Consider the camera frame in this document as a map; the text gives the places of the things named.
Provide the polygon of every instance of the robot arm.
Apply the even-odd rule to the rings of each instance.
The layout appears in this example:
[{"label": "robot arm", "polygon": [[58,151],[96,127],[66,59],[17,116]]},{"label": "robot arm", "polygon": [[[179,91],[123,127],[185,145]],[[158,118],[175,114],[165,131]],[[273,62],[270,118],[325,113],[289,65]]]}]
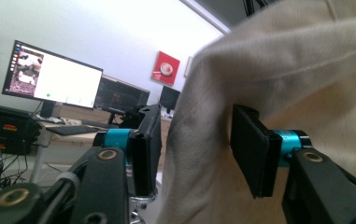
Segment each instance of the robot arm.
[{"label": "robot arm", "polygon": [[282,207],[288,223],[356,223],[356,180],[302,131],[271,131],[259,112],[234,105],[231,148],[254,198],[271,197],[277,168],[290,165]]}]

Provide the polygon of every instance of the dark monitor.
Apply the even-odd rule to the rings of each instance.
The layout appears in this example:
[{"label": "dark monitor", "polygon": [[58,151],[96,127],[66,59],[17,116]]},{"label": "dark monitor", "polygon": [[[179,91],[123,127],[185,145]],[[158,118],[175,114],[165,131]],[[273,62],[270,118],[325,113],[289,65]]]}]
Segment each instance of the dark monitor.
[{"label": "dark monitor", "polygon": [[102,75],[94,107],[121,114],[148,103],[150,91]]},{"label": "dark monitor", "polygon": [[16,40],[2,93],[43,101],[42,117],[60,102],[93,108],[103,69]]},{"label": "dark monitor", "polygon": [[175,110],[175,105],[180,96],[180,91],[174,90],[167,86],[163,87],[163,91],[160,96],[160,105],[166,108],[166,113],[170,114],[171,110]]}]

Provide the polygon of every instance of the cloth fold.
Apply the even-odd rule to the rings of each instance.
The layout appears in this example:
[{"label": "cloth fold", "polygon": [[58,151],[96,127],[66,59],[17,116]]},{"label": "cloth fold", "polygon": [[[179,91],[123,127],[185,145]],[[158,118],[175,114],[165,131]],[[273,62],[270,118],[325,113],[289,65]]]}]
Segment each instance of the cloth fold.
[{"label": "cloth fold", "polygon": [[259,110],[268,129],[305,131],[356,176],[356,1],[279,1],[195,55],[167,138],[157,223],[286,222],[289,169],[278,169],[273,197],[252,198],[229,146],[233,104]]}]

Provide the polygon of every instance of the ceiling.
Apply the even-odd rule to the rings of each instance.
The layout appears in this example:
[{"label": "ceiling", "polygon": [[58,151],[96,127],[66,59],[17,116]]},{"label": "ceiling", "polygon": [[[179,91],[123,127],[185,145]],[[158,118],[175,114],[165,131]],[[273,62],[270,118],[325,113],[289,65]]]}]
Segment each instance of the ceiling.
[{"label": "ceiling", "polygon": [[[244,7],[244,1],[246,0],[181,0],[182,2],[192,2],[196,5],[200,5],[203,9],[209,12],[223,25],[232,29],[240,22],[247,18],[247,13]],[[268,4],[275,2],[276,0],[266,0]],[[255,12],[260,10],[260,5],[256,0],[253,2]]]}]

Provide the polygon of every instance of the keyboard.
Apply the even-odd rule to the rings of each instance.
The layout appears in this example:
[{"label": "keyboard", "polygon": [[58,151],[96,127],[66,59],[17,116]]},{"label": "keyboard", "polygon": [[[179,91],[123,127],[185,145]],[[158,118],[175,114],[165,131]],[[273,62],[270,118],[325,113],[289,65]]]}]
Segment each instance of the keyboard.
[{"label": "keyboard", "polygon": [[82,133],[97,133],[99,131],[99,129],[97,128],[92,128],[85,125],[56,126],[56,127],[46,128],[46,130],[63,136],[82,134]]},{"label": "keyboard", "polygon": [[82,124],[85,125],[90,125],[90,126],[95,126],[95,127],[99,127],[99,128],[104,128],[104,129],[115,129],[115,128],[119,128],[118,125],[115,124],[106,124],[106,123],[102,123],[102,122],[98,122],[98,121],[93,121],[93,120],[88,120],[88,119],[82,119],[81,120]]}]

